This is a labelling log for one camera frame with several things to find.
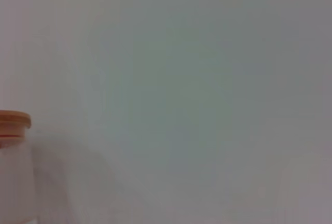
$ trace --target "jar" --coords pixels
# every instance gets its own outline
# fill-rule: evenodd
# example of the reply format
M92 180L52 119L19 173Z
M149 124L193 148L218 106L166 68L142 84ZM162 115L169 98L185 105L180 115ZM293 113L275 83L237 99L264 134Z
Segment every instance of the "jar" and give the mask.
M25 130L31 118L0 110L0 224L37 224L34 175Z

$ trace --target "glass jar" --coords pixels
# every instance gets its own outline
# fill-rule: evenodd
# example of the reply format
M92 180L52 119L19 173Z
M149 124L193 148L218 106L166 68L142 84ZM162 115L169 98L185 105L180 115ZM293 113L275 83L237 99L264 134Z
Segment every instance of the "glass jar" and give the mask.
M25 130L30 115L0 110L0 224L37 224L34 175Z

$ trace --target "cork lid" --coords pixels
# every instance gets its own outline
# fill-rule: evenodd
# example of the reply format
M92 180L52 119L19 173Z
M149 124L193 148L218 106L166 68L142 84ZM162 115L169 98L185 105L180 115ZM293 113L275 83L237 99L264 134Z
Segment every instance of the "cork lid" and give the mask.
M0 124L1 123L17 123L31 127L31 117L29 114L21 111L0 110Z

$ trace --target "orange lid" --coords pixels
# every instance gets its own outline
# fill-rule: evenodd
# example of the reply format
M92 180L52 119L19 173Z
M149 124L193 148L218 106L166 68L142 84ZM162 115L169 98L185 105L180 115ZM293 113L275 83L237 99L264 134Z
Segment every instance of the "orange lid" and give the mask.
M21 111L0 110L0 123L18 123L31 127L31 117Z

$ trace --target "white wall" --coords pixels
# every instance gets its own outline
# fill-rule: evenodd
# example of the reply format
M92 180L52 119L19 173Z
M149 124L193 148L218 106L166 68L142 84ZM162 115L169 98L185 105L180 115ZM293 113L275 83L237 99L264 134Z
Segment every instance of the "white wall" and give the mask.
M330 0L0 7L45 223L329 223Z

